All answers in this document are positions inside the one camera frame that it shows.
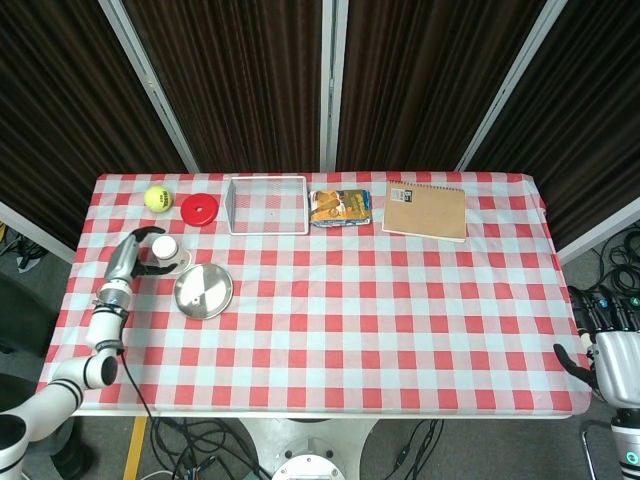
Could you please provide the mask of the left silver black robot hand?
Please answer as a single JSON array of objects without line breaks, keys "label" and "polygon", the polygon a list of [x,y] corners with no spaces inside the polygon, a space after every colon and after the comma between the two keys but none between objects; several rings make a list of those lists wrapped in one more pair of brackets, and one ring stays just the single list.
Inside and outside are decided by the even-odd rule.
[{"label": "left silver black robot hand", "polygon": [[116,247],[108,262],[104,278],[108,281],[123,281],[132,284],[138,276],[159,276],[172,273],[177,263],[168,266],[147,265],[138,258],[140,244],[149,234],[164,234],[165,230],[157,226],[145,226],[131,232]]}]

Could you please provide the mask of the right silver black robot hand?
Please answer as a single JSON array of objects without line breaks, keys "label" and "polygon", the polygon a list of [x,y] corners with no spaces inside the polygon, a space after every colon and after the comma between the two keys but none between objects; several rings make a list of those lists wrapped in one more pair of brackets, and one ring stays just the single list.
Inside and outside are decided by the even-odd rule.
[{"label": "right silver black robot hand", "polygon": [[589,368],[581,367],[566,349],[553,346],[564,370],[597,390],[618,409],[639,407],[639,305],[624,301],[608,287],[596,293],[569,288],[572,307],[579,312],[578,330],[591,341]]}]

